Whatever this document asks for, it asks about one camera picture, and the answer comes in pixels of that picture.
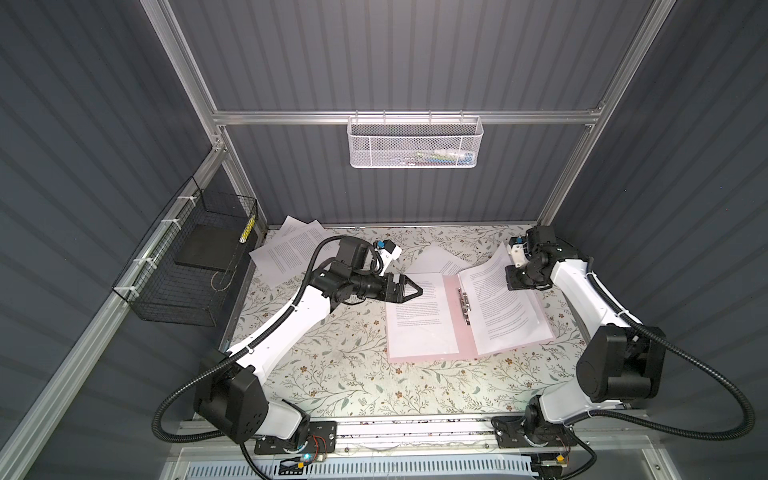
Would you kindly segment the pink file folder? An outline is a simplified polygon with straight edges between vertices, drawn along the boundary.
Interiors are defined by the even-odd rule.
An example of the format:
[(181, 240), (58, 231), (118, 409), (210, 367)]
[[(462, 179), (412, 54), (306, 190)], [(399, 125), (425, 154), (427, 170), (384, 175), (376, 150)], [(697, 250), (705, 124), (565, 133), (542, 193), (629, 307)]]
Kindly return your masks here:
[(412, 362), (432, 361), (432, 360), (472, 360), (479, 357), (483, 357), (477, 354), (475, 349), (475, 343), (472, 335), (472, 330), (467, 325), (462, 317), (460, 308), (460, 302), (458, 298), (457, 289), (460, 288), (458, 281), (458, 275), (455, 276), (443, 276), (444, 283), (448, 296), (448, 303), (450, 312), (453, 318), (454, 332), (458, 341), (460, 352), (452, 356), (446, 356), (443, 358), (433, 357), (432, 359), (416, 360)]

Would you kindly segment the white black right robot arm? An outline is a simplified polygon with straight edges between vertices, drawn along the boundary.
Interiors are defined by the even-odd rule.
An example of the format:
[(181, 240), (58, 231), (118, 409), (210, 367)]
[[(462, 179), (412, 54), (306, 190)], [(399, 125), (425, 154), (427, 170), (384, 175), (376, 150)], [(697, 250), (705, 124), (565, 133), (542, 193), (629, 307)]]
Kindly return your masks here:
[(602, 285), (591, 260), (559, 239), (551, 226), (534, 226), (506, 245), (511, 291), (562, 291), (581, 321), (586, 348), (575, 378), (549, 387), (529, 401), (519, 432), (533, 446), (563, 437), (566, 423), (597, 410), (657, 395), (665, 349), (633, 330), (628, 311)]

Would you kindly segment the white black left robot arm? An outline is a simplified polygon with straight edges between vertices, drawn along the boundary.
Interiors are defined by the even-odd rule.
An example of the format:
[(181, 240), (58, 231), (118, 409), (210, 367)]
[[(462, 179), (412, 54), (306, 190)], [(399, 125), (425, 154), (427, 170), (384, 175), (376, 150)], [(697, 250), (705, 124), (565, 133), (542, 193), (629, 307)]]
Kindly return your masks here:
[(298, 291), (264, 325), (226, 352), (208, 355), (202, 370), (223, 369), (194, 388), (194, 411), (236, 444), (255, 438), (284, 441), (289, 449), (304, 446), (310, 416), (294, 404), (271, 401), (264, 385), (282, 358), (311, 328), (351, 298), (403, 304), (423, 290), (405, 275), (388, 272), (402, 253), (391, 240), (374, 243), (349, 235), (329, 237), (335, 255), (323, 254), (326, 241), (313, 252)]

